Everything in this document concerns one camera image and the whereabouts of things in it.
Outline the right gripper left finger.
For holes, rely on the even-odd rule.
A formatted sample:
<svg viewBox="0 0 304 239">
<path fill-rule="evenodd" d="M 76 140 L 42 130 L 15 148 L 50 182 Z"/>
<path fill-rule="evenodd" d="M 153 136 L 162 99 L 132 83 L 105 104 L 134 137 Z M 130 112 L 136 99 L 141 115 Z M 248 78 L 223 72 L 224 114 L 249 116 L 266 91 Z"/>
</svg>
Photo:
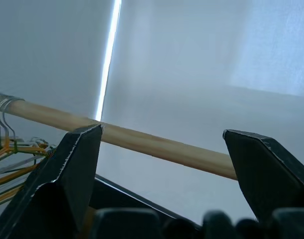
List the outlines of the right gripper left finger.
<svg viewBox="0 0 304 239">
<path fill-rule="evenodd" d="M 101 125 L 68 132 L 0 216 L 0 239 L 76 239 L 93 191 Z"/>
</svg>

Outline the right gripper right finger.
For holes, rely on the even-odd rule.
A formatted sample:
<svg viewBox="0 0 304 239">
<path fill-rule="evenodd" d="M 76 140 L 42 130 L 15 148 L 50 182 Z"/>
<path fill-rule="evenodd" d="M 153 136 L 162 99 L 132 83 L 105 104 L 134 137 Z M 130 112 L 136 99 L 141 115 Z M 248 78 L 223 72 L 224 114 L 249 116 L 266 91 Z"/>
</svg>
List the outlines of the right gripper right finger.
<svg viewBox="0 0 304 239">
<path fill-rule="evenodd" d="M 240 189 L 257 220 L 279 208 L 304 208 L 304 165 L 271 137 L 223 132 Z"/>
</svg>

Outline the wooden rack pole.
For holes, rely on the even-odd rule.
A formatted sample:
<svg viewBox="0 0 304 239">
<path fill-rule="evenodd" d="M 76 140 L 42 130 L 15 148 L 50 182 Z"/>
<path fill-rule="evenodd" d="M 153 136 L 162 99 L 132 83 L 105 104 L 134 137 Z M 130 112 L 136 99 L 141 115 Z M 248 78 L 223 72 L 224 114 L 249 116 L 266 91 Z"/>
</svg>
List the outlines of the wooden rack pole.
<svg viewBox="0 0 304 239">
<path fill-rule="evenodd" d="M 227 154 L 76 116 L 14 96 L 0 93 L 0 100 L 6 101 L 4 111 L 14 116 L 65 131 L 98 124 L 102 126 L 103 142 L 225 178 L 237 179 L 232 161 Z"/>
</svg>

